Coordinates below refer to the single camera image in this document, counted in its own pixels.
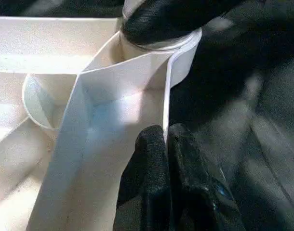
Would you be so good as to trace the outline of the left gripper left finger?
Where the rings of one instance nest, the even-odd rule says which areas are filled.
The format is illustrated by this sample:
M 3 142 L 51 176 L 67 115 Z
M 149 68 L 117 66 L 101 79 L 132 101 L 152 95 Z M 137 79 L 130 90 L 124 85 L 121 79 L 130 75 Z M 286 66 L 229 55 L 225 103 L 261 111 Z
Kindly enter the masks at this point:
M 171 231 L 172 201 L 162 127 L 142 130 L 124 169 L 115 214 L 117 231 Z

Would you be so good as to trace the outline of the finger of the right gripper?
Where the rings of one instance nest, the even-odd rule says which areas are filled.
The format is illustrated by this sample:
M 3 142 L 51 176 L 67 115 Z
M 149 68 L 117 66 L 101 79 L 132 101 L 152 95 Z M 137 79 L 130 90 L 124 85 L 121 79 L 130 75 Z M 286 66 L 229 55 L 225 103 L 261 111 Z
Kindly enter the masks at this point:
M 234 7 L 234 0 L 145 0 L 121 30 L 131 43 L 149 45 L 186 36 Z

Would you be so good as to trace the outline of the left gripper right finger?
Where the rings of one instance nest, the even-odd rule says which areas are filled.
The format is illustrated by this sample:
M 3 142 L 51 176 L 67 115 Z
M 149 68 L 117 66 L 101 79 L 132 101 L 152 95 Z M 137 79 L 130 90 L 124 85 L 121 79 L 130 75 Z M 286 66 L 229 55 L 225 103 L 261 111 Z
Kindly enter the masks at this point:
M 184 124 L 168 132 L 174 224 L 182 231 L 243 231 L 239 208 L 220 167 L 199 150 Z

